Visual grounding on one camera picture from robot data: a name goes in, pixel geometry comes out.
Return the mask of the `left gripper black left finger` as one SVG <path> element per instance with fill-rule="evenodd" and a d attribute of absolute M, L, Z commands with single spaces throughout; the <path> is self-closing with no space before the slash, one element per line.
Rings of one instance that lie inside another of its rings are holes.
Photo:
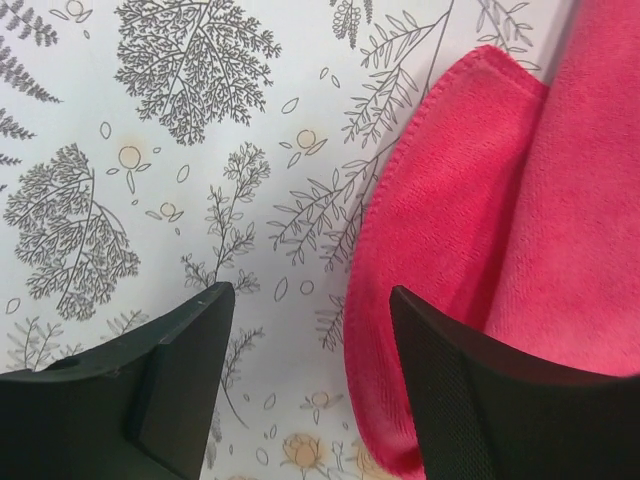
<path fill-rule="evenodd" d="M 2 477 L 198 478 L 234 306 L 220 282 L 44 370 L 3 374 Z"/>

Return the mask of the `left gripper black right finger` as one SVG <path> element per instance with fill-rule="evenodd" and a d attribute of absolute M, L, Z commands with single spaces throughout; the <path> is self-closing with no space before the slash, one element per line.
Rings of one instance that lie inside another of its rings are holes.
<path fill-rule="evenodd" d="M 395 342 L 430 479 L 635 479 L 639 379 L 521 352 L 396 287 Z"/>

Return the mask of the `red microfiber towel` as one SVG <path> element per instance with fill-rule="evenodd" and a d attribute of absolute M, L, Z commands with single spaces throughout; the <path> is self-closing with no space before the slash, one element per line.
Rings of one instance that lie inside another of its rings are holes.
<path fill-rule="evenodd" d="M 359 234 L 344 363 L 362 441 L 424 470 L 390 309 L 403 287 L 532 356 L 639 379 L 639 5 L 581 1 L 544 85 L 474 49 L 414 114 Z"/>

